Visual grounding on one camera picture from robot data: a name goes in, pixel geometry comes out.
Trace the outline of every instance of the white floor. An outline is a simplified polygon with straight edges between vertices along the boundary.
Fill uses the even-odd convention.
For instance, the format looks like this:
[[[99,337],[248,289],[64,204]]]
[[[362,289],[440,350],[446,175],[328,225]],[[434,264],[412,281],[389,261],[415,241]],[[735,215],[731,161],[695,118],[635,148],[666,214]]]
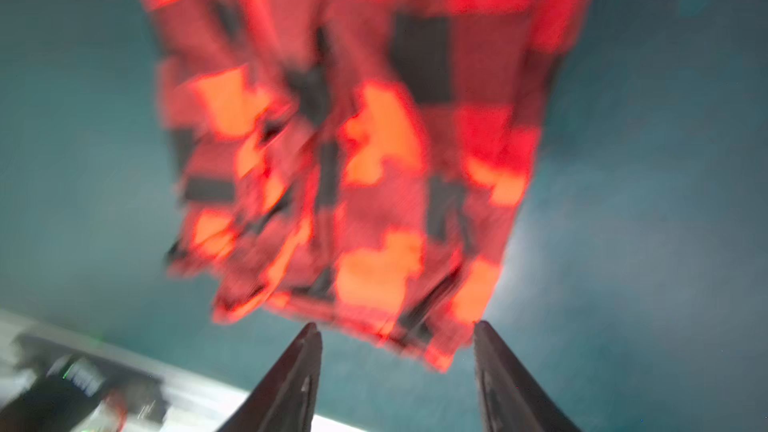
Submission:
[[[162,378],[163,394],[170,402],[162,432],[209,432],[216,430],[243,403],[248,392],[211,380],[188,370],[148,359],[108,344],[94,342],[71,331],[0,310],[0,403],[23,390],[33,379],[12,373],[18,352],[13,340],[22,331],[147,371]],[[131,418],[124,432],[158,432],[157,427]],[[360,429],[316,415],[312,432],[362,432]]]

